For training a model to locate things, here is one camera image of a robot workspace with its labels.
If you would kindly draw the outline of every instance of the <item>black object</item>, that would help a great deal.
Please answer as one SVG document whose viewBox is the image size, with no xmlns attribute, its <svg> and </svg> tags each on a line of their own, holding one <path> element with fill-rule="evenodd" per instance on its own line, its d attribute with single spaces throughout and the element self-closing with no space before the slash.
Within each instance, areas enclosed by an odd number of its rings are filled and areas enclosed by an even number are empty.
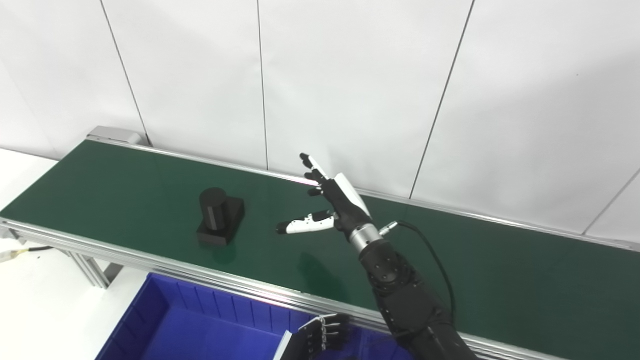
<svg viewBox="0 0 640 360">
<path fill-rule="evenodd" d="M 30 247 L 28 250 L 29 250 L 29 251 L 42 251 L 42 250 L 49 250 L 49 249 L 53 249 L 53 246 L 37 246 L 37 247 Z"/>
<path fill-rule="evenodd" d="M 450 312 L 390 242 L 372 242 L 358 259 L 389 331 L 414 359 L 477 360 L 453 326 Z"/>
<path fill-rule="evenodd" d="M 227 245 L 234 237 L 244 217 L 244 200 L 227 196 L 221 188 L 208 188 L 200 194 L 202 222 L 196 235 L 198 241 Z"/>
<path fill-rule="evenodd" d="M 342 350 L 349 341 L 347 314 L 321 315 L 302 325 L 297 332 L 285 332 L 273 360 L 313 360 L 326 349 Z"/>
</svg>

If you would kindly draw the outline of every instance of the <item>blue bin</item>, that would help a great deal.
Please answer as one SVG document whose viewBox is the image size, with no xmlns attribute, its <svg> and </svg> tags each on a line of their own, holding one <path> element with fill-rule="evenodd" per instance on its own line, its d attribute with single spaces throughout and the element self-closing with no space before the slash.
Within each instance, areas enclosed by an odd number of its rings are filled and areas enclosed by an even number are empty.
<svg viewBox="0 0 640 360">
<path fill-rule="evenodd" d="M 317 314 L 149 274 L 98 360 L 271 360 L 285 330 Z M 410 360 L 388 334 L 353 328 L 340 352 L 318 360 Z"/>
</svg>

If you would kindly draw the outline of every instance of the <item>white panel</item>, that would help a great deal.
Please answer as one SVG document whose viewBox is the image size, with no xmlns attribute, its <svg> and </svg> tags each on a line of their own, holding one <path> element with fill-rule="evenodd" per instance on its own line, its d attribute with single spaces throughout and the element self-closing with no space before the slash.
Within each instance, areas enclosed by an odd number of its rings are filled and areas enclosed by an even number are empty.
<svg viewBox="0 0 640 360">
<path fill-rule="evenodd" d="M 409 196 L 470 1 L 260 2 L 269 169 Z"/>
<path fill-rule="evenodd" d="M 0 61 L 0 147 L 48 158 L 58 155 Z"/>
<path fill-rule="evenodd" d="M 640 176 L 625 188 L 587 235 L 640 243 Z"/>
<path fill-rule="evenodd" d="M 265 167 L 255 0 L 105 0 L 154 147 Z"/>
<path fill-rule="evenodd" d="M 582 232 L 640 162 L 639 14 L 477 2 L 413 197 Z"/>
<path fill-rule="evenodd" d="M 0 209 L 9 205 L 56 163 L 56 160 L 0 149 Z"/>
<path fill-rule="evenodd" d="M 0 0 L 0 59 L 60 155 L 96 125 L 143 132 L 99 1 Z"/>
</svg>

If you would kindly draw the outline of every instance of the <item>black block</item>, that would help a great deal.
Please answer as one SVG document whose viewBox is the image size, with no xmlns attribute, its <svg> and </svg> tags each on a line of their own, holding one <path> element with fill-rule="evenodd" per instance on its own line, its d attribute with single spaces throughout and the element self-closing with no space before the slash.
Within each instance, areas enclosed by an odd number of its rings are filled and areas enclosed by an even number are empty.
<svg viewBox="0 0 640 360">
<path fill-rule="evenodd" d="M 240 221 L 244 217 L 244 200 L 239 197 L 227 197 L 225 200 L 224 228 L 211 230 L 203 219 L 196 230 L 198 241 L 213 245 L 225 246 L 234 237 Z"/>
<path fill-rule="evenodd" d="M 200 193 L 200 210 L 209 230 L 222 230 L 227 226 L 229 214 L 227 193 L 221 188 L 208 188 Z"/>
</svg>

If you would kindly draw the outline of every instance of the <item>black cable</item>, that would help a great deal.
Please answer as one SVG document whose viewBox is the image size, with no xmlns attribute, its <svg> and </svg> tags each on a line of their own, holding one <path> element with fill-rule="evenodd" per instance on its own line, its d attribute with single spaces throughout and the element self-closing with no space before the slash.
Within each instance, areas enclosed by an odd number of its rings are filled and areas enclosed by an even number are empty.
<svg viewBox="0 0 640 360">
<path fill-rule="evenodd" d="M 406 227 L 409 230 L 413 230 L 416 234 L 418 234 L 418 236 L 420 236 L 420 238 L 422 238 L 422 241 L 424 241 L 424 243 L 429 248 L 429 252 L 431 253 L 431 256 L 433 257 L 433 259 L 436 261 L 436 264 L 440 269 L 440 273 L 442 274 L 442 278 L 444 279 L 444 282 L 447 284 L 447 290 L 449 291 L 449 302 L 451 303 L 451 321 L 453 322 L 455 318 L 455 313 L 456 313 L 456 298 L 453 296 L 453 286 L 451 286 L 451 281 L 449 281 L 449 276 L 447 275 L 447 271 L 444 270 L 444 266 L 442 265 L 440 258 L 438 258 L 438 255 L 436 255 L 436 250 L 433 249 L 433 246 L 431 246 L 431 243 L 429 242 L 427 237 L 424 236 L 422 231 L 420 231 L 417 227 L 402 220 L 398 220 L 397 223 L 399 226 Z"/>
<path fill-rule="evenodd" d="M 27 250 L 29 250 L 29 251 L 41 251 L 41 250 L 49 250 L 49 249 L 53 249 L 53 247 L 52 246 L 30 247 Z"/>
</svg>

